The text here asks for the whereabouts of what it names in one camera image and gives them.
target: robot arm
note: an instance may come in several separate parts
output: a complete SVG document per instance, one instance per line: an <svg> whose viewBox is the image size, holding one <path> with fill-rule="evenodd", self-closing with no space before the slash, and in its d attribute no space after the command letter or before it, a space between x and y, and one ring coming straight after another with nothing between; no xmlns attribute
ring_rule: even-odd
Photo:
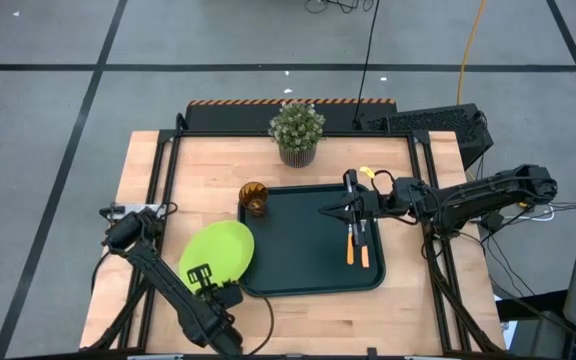
<svg viewBox="0 0 576 360"><path fill-rule="evenodd" d="M108 229L102 244L107 245L112 254L125 258L137 268L166 298L177 311L179 325L188 340L201 347L210 345L219 354L240 356L242 337L232 327L235 318L226 309L243 300L241 291L236 285L224 284L223 289L202 286L206 290L203 296L194 295L157 255L152 241L148 241L160 236L161 229L161 220L156 212L145 208L139 213L129 213ZM201 276L201 270L206 267L198 268L194 274L202 285L209 283Z"/></svg>
<svg viewBox="0 0 576 360"><path fill-rule="evenodd" d="M374 177L390 176L392 189L381 194ZM385 170L375 172L373 189L357 191L357 172L348 170L343 176L348 192L342 200L322 207L319 212L352 225L353 245L363 246L365 239L361 221L395 218L405 223L431 224L440 237L455 236L465 223L492 211L525 202L530 206L547 204L557 195L557 182L548 170L536 165L521 165L513 170L444 189L432 188L416 178L395 178ZM414 222L401 219L409 215Z"/></svg>

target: orange and black striped tape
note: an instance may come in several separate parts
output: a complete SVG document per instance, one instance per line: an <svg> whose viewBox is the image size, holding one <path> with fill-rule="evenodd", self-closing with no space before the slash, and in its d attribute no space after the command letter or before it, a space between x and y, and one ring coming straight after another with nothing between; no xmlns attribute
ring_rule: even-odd
<svg viewBox="0 0 576 360"><path fill-rule="evenodd" d="M249 100L192 100L188 106L201 105L268 105L281 103L304 103L304 104L356 104L357 98L343 99L249 99ZM394 104L395 99L390 98L365 98L362 104Z"/></svg>

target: dark green tray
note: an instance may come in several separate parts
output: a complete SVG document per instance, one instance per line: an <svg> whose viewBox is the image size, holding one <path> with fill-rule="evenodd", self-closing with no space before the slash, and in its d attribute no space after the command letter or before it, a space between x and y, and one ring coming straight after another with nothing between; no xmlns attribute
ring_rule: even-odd
<svg viewBox="0 0 576 360"><path fill-rule="evenodd" d="M239 206L238 219L255 238L252 261L240 279L244 289L251 295L284 296L379 286L386 266L377 223L366 224L370 267L363 268L359 249L354 264L346 263L348 225L318 212L338 202L345 191L343 184L268 188L261 218Z"/></svg>

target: orange handle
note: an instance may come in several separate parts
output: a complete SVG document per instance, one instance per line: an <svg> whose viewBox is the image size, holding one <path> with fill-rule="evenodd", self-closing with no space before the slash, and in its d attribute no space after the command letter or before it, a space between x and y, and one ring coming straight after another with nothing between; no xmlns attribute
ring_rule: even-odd
<svg viewBox="0 0 576 360"><path fill-rule="evenodd" d="M348 233L348 252L346 253L346 262L352 265L355 262L355 252L352 248L352 234Z"/></svg>
<svg viewBox="0 0 576 360"><path fill-rule="evenodd" d="M368 262L368 245L361 247L361 266L370 267L370 263Z"/></svg>

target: small succulent plant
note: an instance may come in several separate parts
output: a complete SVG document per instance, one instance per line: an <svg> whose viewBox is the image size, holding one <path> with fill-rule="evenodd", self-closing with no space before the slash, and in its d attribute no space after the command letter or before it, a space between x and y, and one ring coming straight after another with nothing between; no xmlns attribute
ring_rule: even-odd
<svg viewBox="0 0 576 360"><path fill-rule="evenodd" d="M324 122L323 115L315 112L315 105L282 103L279 114L270 120L268 134L285 150L306 151L321 139Z"/></svg>

